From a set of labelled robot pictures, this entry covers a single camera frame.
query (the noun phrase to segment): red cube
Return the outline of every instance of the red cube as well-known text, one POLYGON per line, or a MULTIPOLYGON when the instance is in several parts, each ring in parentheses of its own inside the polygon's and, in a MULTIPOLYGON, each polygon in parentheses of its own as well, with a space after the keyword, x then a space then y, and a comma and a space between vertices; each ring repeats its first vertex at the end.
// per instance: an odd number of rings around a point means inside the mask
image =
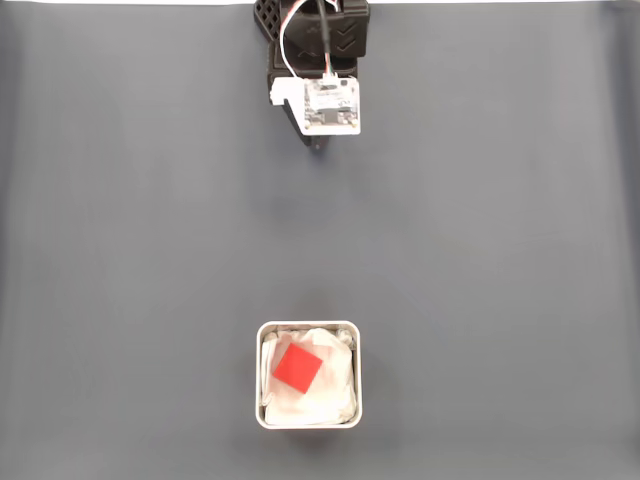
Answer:
POLYGON ((291 343, 273 376, 299 392, 307 393, 321 365, 322 360, 318 357, 291 343))

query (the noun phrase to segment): gray cloth backdrop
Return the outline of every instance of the gray cloth backdrop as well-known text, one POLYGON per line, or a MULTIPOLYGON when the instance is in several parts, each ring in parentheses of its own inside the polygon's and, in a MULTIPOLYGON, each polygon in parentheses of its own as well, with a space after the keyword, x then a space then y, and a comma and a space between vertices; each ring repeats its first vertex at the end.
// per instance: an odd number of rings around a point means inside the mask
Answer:
POLYGON ((317 158, 249 6, 0 6, 0 478, 639 478, 615 16, 376 5, 317 158), (276 319, 360 327, 357 428, 258 426, 276 319))

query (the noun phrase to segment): white tissue paper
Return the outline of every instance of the white tissue paper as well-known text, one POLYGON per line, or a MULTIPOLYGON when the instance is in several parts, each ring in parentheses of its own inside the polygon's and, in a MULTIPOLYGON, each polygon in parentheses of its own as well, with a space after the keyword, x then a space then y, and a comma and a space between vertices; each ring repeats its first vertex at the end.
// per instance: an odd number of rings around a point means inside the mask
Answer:
POLYGON ((262 343, 262 405, 270 425, 336 425, 356 413, 353 338, 347 330, 324 328, 272 332, 262 343), (322 360, 307 393, 273 377, 290 343, 322 360))

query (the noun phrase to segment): wire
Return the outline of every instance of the wire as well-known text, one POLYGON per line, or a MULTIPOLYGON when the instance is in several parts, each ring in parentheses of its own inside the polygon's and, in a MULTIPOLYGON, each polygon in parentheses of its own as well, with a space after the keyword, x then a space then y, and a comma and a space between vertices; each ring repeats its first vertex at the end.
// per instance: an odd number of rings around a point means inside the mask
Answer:
MULTIPOLYGON (((340 4, 339 4, 339 0, 326 0, 327 3, 329 3, 331 6, 333 6, 333 8, 335 9, 336 12, 340 11, 340 4)), ((307 2, 307 0, 296 0, 294 2, 294 4, 291 6, 291 9, 289 10, 289 12, 287 13, 287 15, 284 17, 284 19, 282 20, 282 23, 280 24, 280 35, 278 40, 280 41, 280 53, 282 54, 282 60, 284 61, 284 64, 287 66, 287 68, 289 69, 289 71, 291 72, 291 75, 293 75, 294 77, 297 77, 298 74, 295 72, 295 70, 293 69, 293 67, 291 66, 291 64, 289 63, 289 60, 287 60, 287 55, 284 51, 284 32, 287 29, 287 26, 289 25, 289 23, 291 22, 291 19, 293 19, 293 16, 296 14, 296 12, 298 10, 300 10, 300 7, 302 7, 302 5, 304 5, 307 2)), ((326 37, 328 38, 328 31, 329 31, 329 23, 327 21, 326 18, 326 10, 324 9, 324 0, 318 0, 318 10, 320 10, 320 4, 322 4, 322 11, 324 11, 324 20, 322 20, 322 13, 320 14, 320 23, 322 26, 322 41, 323 43, 325 42, 325 28, 327 31, 326 37)), ((327 74, 329 74, 329 72, 331 72, 331 58, 330 55, 328 55, 328 48, 327 45, 325 44, 325 63, 326 63, 326 72, 327 74)))
POLYGON ((325 0, 316 0, 318 13, 320 14, 320 29, 322 31, 322 44, 324 46, 325 75, 331 75, 331 38, 329 37, 329 21, 327 10, 324 8, 325 0))

